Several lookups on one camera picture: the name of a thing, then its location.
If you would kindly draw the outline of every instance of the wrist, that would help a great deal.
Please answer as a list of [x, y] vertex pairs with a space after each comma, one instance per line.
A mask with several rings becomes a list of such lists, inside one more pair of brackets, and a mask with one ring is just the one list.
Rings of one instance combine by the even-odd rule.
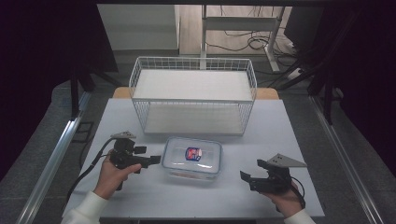
[[112, 193], [108, 192], [108, 190], [101, 189], [101, 188], [98, 188], [98, 187], [96, 187], [93, 190], [93, 193], [95, 193], [97, 196], [99, 196], [99, 197], [101, 197], [103, 199], [106, 199], [106, 200], [109, 200], [111, 198], [111, 195], [112, 195]]
[[298, 204], [295, 206], [288, 206], [287, 208], [280, 209], [281, 213], [285, 218], [292, 217], [295, 214], [299, 213], [303, 208]]

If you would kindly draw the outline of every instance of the table surface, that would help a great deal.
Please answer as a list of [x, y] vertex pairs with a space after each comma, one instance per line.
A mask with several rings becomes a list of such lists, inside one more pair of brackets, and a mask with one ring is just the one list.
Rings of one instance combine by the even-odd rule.
[[[118, 87], [114, 91], [113, 98], [131, 98], [128, 87]], [[257, 88], [256, 99], [258, 100], [279, 100], [277, 91], [272, 88]]]
[[[82, 171], [86, 170], [103, 143], [113, 133], [130, 131], [137, 136], [137, 146], [147, 146], [145, 156], [162, 155], [169, 136], [143, 134], [131, 99], [125, 88], [117, 89], [116, 99], [110, 99], [99, 124]], [[281, 217], [269, 199], [250, 191], [239, 171], [254, 177], [266, 177], [256, 160], [269, 160], [280, 153], [304, 161], [286, 109], [281, 100], [257, 100], [251, 112], [244, 136], [184, 136], [218, 141], [223, 146], [221, 171], [215, 181], [202, 181], [168, 175], [160, 164], [143, 169], [124, 182], [123, 189], [110, 199], [102, 217], [128, 219], [261, 219]], [[112, 144], [105, 149], [107, 153]], [[99, 176], [95, 168], [76, 187], [65, 211], [77, 206]], [[290, 168], [290, 173], [302, 181], [306, 210], [310, 216], [324, 216], [315, 188], [306, 168]]]

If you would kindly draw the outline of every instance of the wire basket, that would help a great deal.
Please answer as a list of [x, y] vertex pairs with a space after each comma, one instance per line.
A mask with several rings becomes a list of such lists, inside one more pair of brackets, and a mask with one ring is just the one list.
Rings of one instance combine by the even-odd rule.
[[129, 89], [144, 133], [243, 135], [257, 83], [248, 59], [139, 57]]

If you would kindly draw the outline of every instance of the black cable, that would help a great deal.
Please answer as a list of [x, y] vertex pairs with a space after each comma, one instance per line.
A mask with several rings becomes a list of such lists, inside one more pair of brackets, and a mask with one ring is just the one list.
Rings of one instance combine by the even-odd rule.
[[276, 61], [278, 62], [278, 63], [280, 63], [280, 64], [282, 64], [283, 66], [285, 66], [285, 67], [290, 67], [290, 66], [292, 66], [293, 65], [293, 63], [292, 64], [286, 64], [286, 63], [282, 63], [279, 59], [280, 58], [295, 58], [295, 56], [293, 56], [293, 55], [287, 55], [287, 54], [281, 54], [281, 55], [278, 55], [277, 57], [276, 57]]
[[278, 54], [289, 55], [289, 56], [292, 56], [292, 57], [297, 57], [297, 55], [295, 55], [295, 54], [289, 54], [289, 53], [283, 52], [282, 49], [280, 48], [280, 46], [277, 44], [277, 41], [275, 41], [275, 44], [276, 44], [277, 49], [274, 49], [274, 50], [278, 50], [280, 52]]
[[305, 197], [305, 189], [304, 189], [304, 186], [303, 186], [303, 184], [300, 182], [300, 180], [298, 180], [297, 178], [295, 178], [295, 177], [291, 177], [293, 180], [295, 180], [295, 181], [297, 181], [299, 184], [300, 184], [300, 186], [301, 186], [301, 189], [302, 189], [302, 191], [303, 191], [303, 197]]
[[297, 190], [297, 188], [295, 188], [292, 184], [291, 181], [287, 181], [285, 180], [281, 175], [277, 174], [277, 173], [271, 173], [272, 175], [276, 175], [277, 178], [279, 178], [282, 182], [284, 182], [285, 184], [288, 185], [288, 187], [291, 189], [291, 191], [293, 191], [293, 193], [297, 196], [297, 198], [300, 201], [300, 205], [303, 209], [305, 209], [305, 199], [304, 196], [300, 193], [300, 191]]
[[[254, 42], [259, 42], [260, 44], [262, 44], [262, 42], [264, 42], [265, 45], [262, 44], [258, 48], [255, 48], [255, 47], [251, 46], [251, 43], [254, 43]], [[251, 38], [249, 38], [247, 40], [247, 44], [250, 46], [251, 49], [255, 49], [255, 50], [264, 49], [268, 45], [268, 39], [267, 39], [267, 36], [256, 35], [256, 36], [252, 36]]]
[[279, 75], [279, 73], [272, 73], [272, 72], [264, 72], [264, 71], [260, 71], [260, 70], [254, 70], [254, 73], [263, 73], [265, 75], [270, 75], [270, 76], [277, 76]]
[[262, 7], [259, 7], [259, 13], [257, 13], [257, 17], [260, 17], [260, 11], [262, 10]]
[[251, 10], [249, 11], [249, 13], [247, 14], [247, 16], [249, 16], [250, 13], [251, 13], [253, 10], [255, 10], [255, 8], [256, 8], [256, 7], [253, 7], [253, 9], [251, 9]]
[[274, 55], [275, 56], [282, 56], [282, 57], [291, 57], [291, 58], [300, 58], [298, 55], [296, 54], [290, 54], [290, 53], [285, 53], [279, 49], [274, 49]]
[[225, 11], [222, 9], [222, 6], [220, 6], [220, 12], [221, 12], [221, 16], [222, 16], [222, 13], [224, 12], [224, 16], [227, 16], [226, 14], [225, 14]]
[[206, 44], [207, 44], [208, 46], [210, 46], [210, 47], [220, 48], [220, 49], [226, 49], [226, 50], [230, 50], [230, 51], [239, 51], [239, 50], [242, 50], [242, 49], [246, 49], [246, 48], [248, 47], [248, 45], [246, 45], [246, 46], [244, 46], [244, 47], [241, 48], [241, 49], [227, 49], [227, 48], [224, 48], [224, 47], [219, 46], [219, 45], [211, 45], [211, 44], [208, 44], [207, 42], [206, 42]]
[[92, 141], [93, 136], [88, 139], [88, 141], [84, 144], [84, 147], [79, 152], [78, 162], [79, 162], [79, 169], [82, 169], [82, 155], [84, 154], [85, 148], [87, 148], [88, 144]]
[[281, 76], [278, 77], [276, 80], [274, 80], [271, 84], [269, 84], [267, 86], [267, 88], [271, 88], [277, 81], [279, 81], [283, 76], [285, 76], [288, 72], [290, 72], [291, 68], [294, 67], [295, 64], [300, 63], [299, 60], [297, 60], [296, 62], [294, 62], [294, 64], [292, 64], [290, 67], [288, 67], [288, 69], [286, 69], [286, 71], [284, 71], [283, 73], [281, 73]]
[[81, 181], [82, 178], [84, 178], [87, 174], [90, 173], [90, 171], [93, 169], [93, 167], [95, 167], [96, 163], [99, 162], [100, 158], [102, 157], [103, 151], [105, 150], [106, 146], [113, 141], [115, 138], [110, 138], [108, 139], [105, 144], [102, 146], [102, 148], [99, 150], [98, 154], [96, 154], [95, 159], [93, 159], [90, 167], [88, 167], [88, 169], [86, 171], [84, 171], [84, 173], [82, 173], [77, 180], [74, 182], [73, 186], [70, 188], [70, 190], [67, 192], [67, 197], [66, 197], [66, 202], [69, 201], [70, 196], [73, 193], [73, 190], [76, 188], [77, 184], [79, 183], [79, 181]]
[[230, 35], [230, 34], [227, 34], [227, 31], [224, 31], [224, 33], [225, 33], [226, 35], [229, 35], [229, 36], [251, 35], [252, 33], [257, 33], [257, 32], [258, 32], [258, 31], [251, 31], [251, 32], [248, 32], [248, 33], [240, 34], [240, 35]]
[[264, 81], [258, 82], [257, 85], [259, 86], [259, 85], [261, 85], [262, 83], [274, 81], [275, 79], [276, 79], [276, 78], [270, 79], [270, 80], [264, 80]]

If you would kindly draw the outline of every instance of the gray floor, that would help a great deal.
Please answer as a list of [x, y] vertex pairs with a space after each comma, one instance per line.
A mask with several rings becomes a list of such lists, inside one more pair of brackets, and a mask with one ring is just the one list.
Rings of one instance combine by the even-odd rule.
[[[128, 58], [126, 61], [131, 60], [131, 62], [134, 61], [135, 56], [122, 55], [124, 59]], [[269, 69], [265, 58], [250, 58], [255, 69]], [[133, 64], [119, 63], [119, 69], [118, 74], [110, 75], [126, 86]], [[112, 96], [115, 90], [115, 87], [101, 78], [94, 75], [92, 77], [96, 89], [92, 92], [88, 109], [82, 120], [93, 122], [91, 136], [94, 135], [100, 122], [107, 99]], [[274, 75], [257, 74], [257, 79], [272, 80]], [[326, 217], [315, 217], [315, 221], [317, 223], [370, 223], [308, 98], [305, 90], [308, 83], [309, 80], [285, 91], [280, 91], [279, 96], [284, 101], [292, 128], [308, 164], [309, 174], [326, 215]], [[37, 127], [25, 150], [0, 183], [0, 223], [15, 223], [17, 220], [69, 120], [70, 109], [69, 84], [66, 82], [54, 89], [52, 104], [49, 106], [47, 114]], [[334, 129], [340, 136], [363, 183], [375, 200], [385, 223], [396, 223], [394, 215], [396, 214], [396, 204], [394, 203], [396, 201], [396, 180], [394, 176], [351, 124], [336, 101], [332, 104], [332, 119]], [[84, 137], [83, 133], [78, 133], [74, 139], [80, 140]], [[84, 145], [84, 143], [72, 143], [67, 149], [34, 223], [59, 223], [61, 221], [66, 193], [78, 177], [78, 160]], [[103, 223], [129, 223], [121, 220], [102, 221]], [[262, 223], [282, 223], [282, 220], [263, 220]]]

